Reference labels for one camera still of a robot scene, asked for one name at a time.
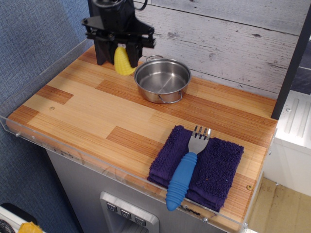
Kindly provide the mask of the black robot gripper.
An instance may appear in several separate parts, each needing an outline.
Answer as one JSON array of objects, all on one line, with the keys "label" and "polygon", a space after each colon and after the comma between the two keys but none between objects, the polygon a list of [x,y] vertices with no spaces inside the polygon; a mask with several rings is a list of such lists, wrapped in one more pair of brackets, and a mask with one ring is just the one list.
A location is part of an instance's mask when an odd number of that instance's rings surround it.
[{"label": "black robot gripper", "polygon": [[137,67],[142,47],[154,48],[154,28],[136,18],[137,8],[132,0],[94,0],[100,16],[84,18],[86,35],[94,39],[98,64],[114,63],[118,43],[126,44],[131,67]]}]

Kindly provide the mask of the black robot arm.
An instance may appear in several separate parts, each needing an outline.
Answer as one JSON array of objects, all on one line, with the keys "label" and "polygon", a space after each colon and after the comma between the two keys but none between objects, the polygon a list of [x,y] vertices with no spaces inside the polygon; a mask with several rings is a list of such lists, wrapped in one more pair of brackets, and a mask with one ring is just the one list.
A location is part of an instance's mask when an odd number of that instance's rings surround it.
[{"label": "black robot arm", "polygon": [[125,49],[132,68],[138,66],[143,48],[154,48],[154,27],[136,18],[132,0],[93,0],[95,15],[84,18],[86,37],[94,41],[97,63],[114,64],[119,44]]}]

